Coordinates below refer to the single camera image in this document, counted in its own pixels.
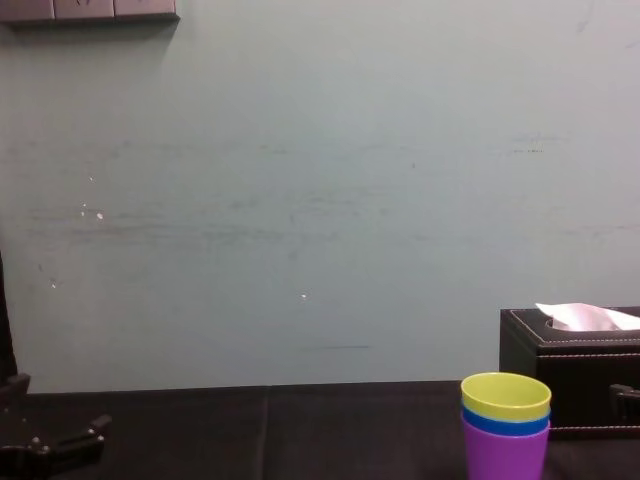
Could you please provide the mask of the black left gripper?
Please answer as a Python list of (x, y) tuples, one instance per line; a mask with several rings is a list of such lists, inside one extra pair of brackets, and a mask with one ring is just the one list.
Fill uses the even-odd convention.
[[(30, 434), (25, 402), (31, 377), (18, 374), (1, 384), (1, 433)], [(112, 425), (110, 415), (101, 415), (84, 429), (55, 439), (50, 446), (40, 443), (1, 447), (2, 479), (49, 479), (53, 466), (87, 466), (102, 457)]]

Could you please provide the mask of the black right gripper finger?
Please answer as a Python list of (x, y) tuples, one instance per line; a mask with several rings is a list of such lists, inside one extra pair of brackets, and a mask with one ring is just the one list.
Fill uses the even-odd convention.
[(638, 419), (640, 393), (631, 386), (612, 384), (609, 386), (611, 409), (617, 419)]

